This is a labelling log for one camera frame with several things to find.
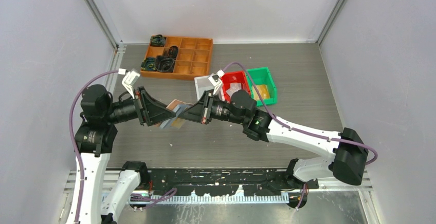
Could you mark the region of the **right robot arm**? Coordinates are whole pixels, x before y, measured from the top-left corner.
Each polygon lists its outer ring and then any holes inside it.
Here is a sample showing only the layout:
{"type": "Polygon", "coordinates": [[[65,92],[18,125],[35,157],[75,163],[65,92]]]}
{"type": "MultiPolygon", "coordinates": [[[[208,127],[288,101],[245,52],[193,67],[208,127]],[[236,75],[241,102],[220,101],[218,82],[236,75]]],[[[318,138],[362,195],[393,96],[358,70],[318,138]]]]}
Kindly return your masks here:
{"type": "Polygon", "coordinates": [[[240,124],[243,133],[254,141],[282,143],[317,154],[316,158],[290,161],[284,180],[292,189],[328,177],[361,185],[369,150],[353,129],[329,132],[294,124],[258,109],[256,100],[243,90],[234,93],[230,101],[206,91],[179,118],[200,124],[213,119],[240,124]]]}

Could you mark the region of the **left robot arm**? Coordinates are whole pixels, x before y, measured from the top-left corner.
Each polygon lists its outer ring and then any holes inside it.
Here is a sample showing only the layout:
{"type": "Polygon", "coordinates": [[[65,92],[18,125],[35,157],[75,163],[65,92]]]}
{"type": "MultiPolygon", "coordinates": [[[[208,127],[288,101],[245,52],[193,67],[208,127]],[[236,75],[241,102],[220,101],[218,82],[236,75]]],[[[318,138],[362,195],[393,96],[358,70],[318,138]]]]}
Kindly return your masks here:
{"type": "Polygon", "coordinates": [[[116,124],[138,120],[152,126],[176,116],[167,106],[152,98],[143,87],[117,102],[103,85],[96,84],[79,94],[82,123],[74,134],[77,176],[67,223],[117,223],[135,189],[152,187],[146,163],[127,161],[116,185],[102,196],[104,176],[117,135],[116,124]]]}

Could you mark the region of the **orange credit card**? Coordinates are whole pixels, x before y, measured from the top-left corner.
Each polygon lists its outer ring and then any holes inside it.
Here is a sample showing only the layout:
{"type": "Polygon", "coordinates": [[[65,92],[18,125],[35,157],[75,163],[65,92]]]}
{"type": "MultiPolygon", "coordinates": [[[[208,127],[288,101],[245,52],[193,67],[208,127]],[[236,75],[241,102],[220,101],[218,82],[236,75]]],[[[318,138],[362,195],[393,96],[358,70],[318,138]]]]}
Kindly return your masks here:
{"type": "Polygon", "coordinates": [[[180,129],[184,123],[186,122],[186,120],[181,119],[181,118],[176,118],[172,123],[171,123],[171,127],[172,128],[176,128],[176,129],[180,129]]]}

